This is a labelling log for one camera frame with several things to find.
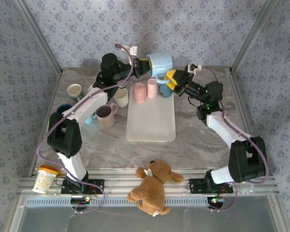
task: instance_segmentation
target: cup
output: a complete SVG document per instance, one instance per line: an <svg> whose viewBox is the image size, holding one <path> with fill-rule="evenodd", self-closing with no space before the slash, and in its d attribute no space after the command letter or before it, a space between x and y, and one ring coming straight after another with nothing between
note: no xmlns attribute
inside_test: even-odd
<svg viewBox="0 0 290 232"><path fill-rule="evenodd" d="M159 95L163 98L168 98L171 96L172 90L167 86L167 84L161 84L159 86Z"/></svg>
<svg viewBox="0 0 290 232"><path fill-rule="evenodd" d="M32 191L46 194L57 175L57 169L48 165L42 165L38 168L38 175Z"/></svg>
<svg viewBox="0 0 290 232"><path fill-rule="evenodd" d="M158 94L158 84L154 78L147 81L147 96L149 98L155 98Z"/></svg>
<svg viewBox="0 0 290 232"><path fill-rule="evenodd" d="M63 104L57 108L56 113L62 114L63 112L67 111L70 108L72 108L70 104Z"/></svg>
<svg viewBox="0 0 290 232"><path fill-rule="evenodd" d="M166 84L170 80L161 80L159 76L165 76L167 71L173 68L172 56L169 52L157 52L147 55L151 63L148 71L150 77L154 77L159 84Z"/></svg>
<svg viewBox="0 0 290 232"><path fill-rule="evenodd" d="M144 84L136 83L133 86L133 99L136 103L143 103L147 99L147 90Z"/></svg>
<svg viewBox="0 0 290 232"><path fill-rule="evenodd" d="M79 102L84 97L82 87L79 84L70 85L67 92L75 102Z"/></svg>
<svg viewBox="0 0 290 232"><path fill-rule="evenodd" d="M116 114L117 109L117 105L111 103L110 105L103 105L96 110L96 116L103 127L109 128L114 125L114 114Z"/></svg>
<svg viewBox="0 0 290 232"><path fill-rule="evenodd" d="M129 98L128 98L128 90L126 88L119 88L116 92L116 94L114 95L116 104L121 107L124 108L128 105L129 102Z"/></svg>

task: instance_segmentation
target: white tray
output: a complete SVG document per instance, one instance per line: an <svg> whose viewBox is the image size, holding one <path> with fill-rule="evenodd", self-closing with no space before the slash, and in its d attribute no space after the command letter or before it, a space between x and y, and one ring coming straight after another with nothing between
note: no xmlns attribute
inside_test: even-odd
<svg viewBox="0 0 290 232"><path fill-rule="evenodd" d="M138 104L130 87L126 137L129 141L172 142L176 137L173 94Z"/></svg>

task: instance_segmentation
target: mug handle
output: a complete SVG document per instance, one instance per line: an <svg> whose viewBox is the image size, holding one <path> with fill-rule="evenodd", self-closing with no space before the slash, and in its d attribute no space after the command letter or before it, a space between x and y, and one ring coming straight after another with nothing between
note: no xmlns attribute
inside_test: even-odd
<svg viewBox="0 0 290 232"><path fill-rule="evenodd" d="M162 80L158 77L158 75L155 76L155 80L158 84L166 84L166 83L169 83L171 81L170 79Z"/></svg>
<svg viewBox="0 0 290 232"><path fill-rule="evenodd" d="M113 114L116 114L116 113L117 113L117 110L118 110L118 106L116 105L116 103L112 102L112 103L110 104L110 107L111 107L111 109L112 109L112 113L113 113Z"/></svg>

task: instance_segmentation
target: brown teddy bear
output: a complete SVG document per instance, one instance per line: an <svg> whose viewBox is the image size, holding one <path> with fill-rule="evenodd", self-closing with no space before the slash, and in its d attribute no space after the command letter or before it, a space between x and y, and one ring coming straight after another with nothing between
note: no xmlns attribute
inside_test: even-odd
<svg viewBox="0 0 290 232"><path fill-rule="evenodd" d="M153 217L157 214L165 215L170 212L170 207L165 207L165 195L163 184L169 179L176 183L184 181L181 174L171 171L170 165L162 160L151 161L148 168L138 168L135 172L143 181L140 186L134 188L127 196L128 201L136 203L139 200L139 209Z"/></svg>

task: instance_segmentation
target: marble table surface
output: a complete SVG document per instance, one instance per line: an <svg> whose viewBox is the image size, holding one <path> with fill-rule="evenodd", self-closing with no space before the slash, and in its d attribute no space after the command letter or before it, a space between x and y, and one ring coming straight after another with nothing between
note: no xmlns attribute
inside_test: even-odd
<svg viewBox="0 0 290 232"><path fill-rule="evenodd" d="M223 103L230 120L242 128L230 83L224 67L213 67L219 81L224 85ZM87 93L94 83L98 71L82 68L65 68L54 98L52 112L64 103L74 104L67 94L67 87L78 83ZM136 82L146 82L148 76L139 80L131 78L129 87ZM207 70L201 70L197 81L205 85L214 80ZM196 115L196 108L189 104L187 95L174 96L176 139L169 143L130 142L126 138L128 106L119 108L116 123L109 129L101 127L97 119L81 128L83 145L81 159L87 169L103 168L136 168L146 165L151 160L163 159L172 168L217 168L228 164L229 148L210 128L205 126ZM49 159L58 160L56 153L46 143L41 154ZM36 168L45 161L38 158Z"/></svg>

